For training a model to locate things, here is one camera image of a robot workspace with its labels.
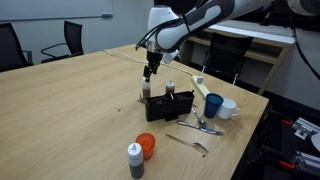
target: black box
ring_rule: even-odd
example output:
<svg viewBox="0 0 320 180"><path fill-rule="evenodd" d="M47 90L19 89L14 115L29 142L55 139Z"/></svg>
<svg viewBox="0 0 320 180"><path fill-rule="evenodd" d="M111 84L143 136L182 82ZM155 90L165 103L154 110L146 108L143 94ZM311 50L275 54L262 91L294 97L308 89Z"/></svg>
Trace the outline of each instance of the black box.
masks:
<svg viewBox="0 0 320 180"><path fill-rule="evenodd" d="M194 95L189 91L146 98L147 121L178 119L180 114L190 113L193 99Z"/></svg>

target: white mug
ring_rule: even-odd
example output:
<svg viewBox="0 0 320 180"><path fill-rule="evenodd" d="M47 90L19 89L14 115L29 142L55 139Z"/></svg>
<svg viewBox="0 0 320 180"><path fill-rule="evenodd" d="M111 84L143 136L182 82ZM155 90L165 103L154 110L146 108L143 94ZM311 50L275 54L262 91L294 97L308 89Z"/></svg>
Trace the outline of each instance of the white mug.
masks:
<svg viewBox="0 0 320 180"><path fill-rule="evenodd" d="M223 103L218 109L217 116L221 119L230 119L231 117L238 116L240 114L240 108L237 108L237 104L228 98L223 98Z"/></svg>

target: desk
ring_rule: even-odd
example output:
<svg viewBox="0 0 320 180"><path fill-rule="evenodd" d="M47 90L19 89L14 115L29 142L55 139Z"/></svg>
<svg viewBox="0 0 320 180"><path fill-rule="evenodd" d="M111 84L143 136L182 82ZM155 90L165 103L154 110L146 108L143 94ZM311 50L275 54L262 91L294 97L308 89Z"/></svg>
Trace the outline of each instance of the desk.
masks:
<svg viewBox="0 0 320 180"><path fill-rule="evenodd" d="M140 60L146 51L134 45L111 49ZM199 73L183 64L172 65ZM179 126L175 121L147 122L141 92L144 64L97 52L0 74L0 179L132 179L127 147L143 132L156 138L142 179L230 179L268 100L206 74L207 88L234 99L242 115L229 121L206 119L218 137ZM153 96L172 80L176 91L190 91L190 75L160 66L151 77ZM201 115L204 100L195 91ZM191 114L179 117L196 124ZM205 158L168 132L199 141Z"/></svg>
<svg viewBox="0 0 320 180"><path fill-rule="evenodd" d="M250 48L245 54L245 57L272 65L271 70L260 86L258 91L258 94L260 95L263 94L265 89L268 87L291 46L294 44L294 39L292 37L244 30L217 24L205 29L203 33L200 33L198 36L190 37L184 44L182 44L182 63L189 64L191 62L195 43L210 46L210 38L208 36L206 37L205 34L208 35L212 32L233 37L250 36L254 38Z"/></svg>

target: metal tool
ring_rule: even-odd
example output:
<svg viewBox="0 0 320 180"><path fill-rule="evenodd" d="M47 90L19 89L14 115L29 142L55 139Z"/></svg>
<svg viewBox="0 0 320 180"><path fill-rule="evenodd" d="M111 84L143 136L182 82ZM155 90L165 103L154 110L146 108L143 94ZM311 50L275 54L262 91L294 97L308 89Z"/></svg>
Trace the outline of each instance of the metal tool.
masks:
<svg viewBox="0 0 320 180"><path fill-rule="evenodd" d="M296 153L294 161L297 169L320 177L320 158L300 151L296 151Z"/></svg>
<svg viewBox="0 0 320 180"><path fill-rule="evenodd" d="M200 144L200 143L197 143L197 142L195 142L195 143L187 142L187 141L184 141L184 140L182 140L182 139L176 138L176 137L174 137L174 136L172 136L172 135L170 135L170 134L168 134L168 133L166 133L166 135L167 135L168 137L171 137L171 138L179 141L179 142L182 143L182 144L185 144L185 145L188 145L188 146L193 147L193 149L199 151L199 152L203 155L203 157L205 157L205 156L209 153L209 151L208 151L202 144Z"/></svg>
<svg viewBox="0 0 320 180"><path fill-rule="evenodd" d="M196 126L196 125L193 125L193 124L186 123L186 122L181 121L181 120L177 120L177 124L180 124L180 125L183 125L183 126L187 126L187 127L192 127L192 128L195 128L195 129L199 129L200 131L203 131L203 132L206 132L206 133L209 133L209 134L213 134L213 135L223 135L223 132L215 131L215 130L209 129L209 128L202 128L202 127L199 127L199 126Z"/></svg>
<svg viewBox="0 0 320 180"><path fill-rule="evenodd" d="M320 127L299 117L298 120L291 126L296 130L295 135L305 140L307 136L311 137L314 134L320 133Z"/></svg>
<svg viewBox="0 0 320 180"><path fill-rule="evenodd" d="M207 126L207 122L204 121L204 120L202 120L202 119L200 119L197 111L195 111L195 110L193 109L193 107L191 107L191 110L192 110L193 114L197 117L198 123L200 124L200 126L203 127L203 128L205 128L205 127Z"/></svg>

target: wire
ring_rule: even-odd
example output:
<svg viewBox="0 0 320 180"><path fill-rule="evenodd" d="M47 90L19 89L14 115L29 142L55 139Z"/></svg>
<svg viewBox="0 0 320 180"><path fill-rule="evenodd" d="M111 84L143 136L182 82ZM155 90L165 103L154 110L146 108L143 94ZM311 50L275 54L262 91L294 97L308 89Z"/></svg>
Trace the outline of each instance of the wire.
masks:
<svg viewBox="0 0 320 180"><path fill-rule="evenodd" d="M114 57L117 57L117 55L120 55L118 56L118 58L120 59L125 59L125 60L128 60L128 61L131 61L131 62L136 62L136 63L141 63L141 64L148 64L148 62L146 61L141 61L139 59L136 59L136 58L133 58L125 53L120 53L120 52L110 52L106 49L103 50L103 52L106 52L107 54L109 54L110 56L114 56ZM184 70L184 69L181 69L181 68L178 68L178 67L175 67L175 66L172 66L172 65L169 65L169 64L165 64L163 62L161 62L161 64L163 66L167 66L169 68L172 68L172 69L175 69L175 70L178 70L178 71L181 71L181 72L184 72L186 74L189 74L190 76L195 76L193 73L187 71L187 70Z"/></svg>
<svg viewBox="0 0 320 180"><path fill-rule="evenodd" d="M291 28L292 30L292 37L295 39L295 42L296 42L296 45L297 45L297 48L298 48L298 52L302 58L302 60L306 63L306 65L310 68L311 72L318 78L318 80L320 80L320 75L319 73L313 69L313 67L311 66L311 64L309 63L309 61L307 60L307 58L304 56L301 48L300 48L300 45L298 43L298 37L297 37L297 34L296 34L296 29L295 28Z"/></svg>
<svg viewBox="0 0 320 180"><path fill-rule="evenodd" d="M200 8L202 5L204 5L205 3L207 3L208 2L208 0L205 0L205 1L203 1L203 0L198 0L197 1L197 3L194 5L195 6L195 8Z"/></svg>
<svg viewBox="0 0 320 180"><path fill-rule="evenodd" d="M174 24L178 21L180 21L181 18L173 19L170 21L166 21L162 24L159 24L158 26L152 28L146 35L143 36L143 38L139 41L139 43L136 46L136 50L138 50L139 47L143 46L159 29L163 28L164 26L168 26L171 24Z"/></svg>

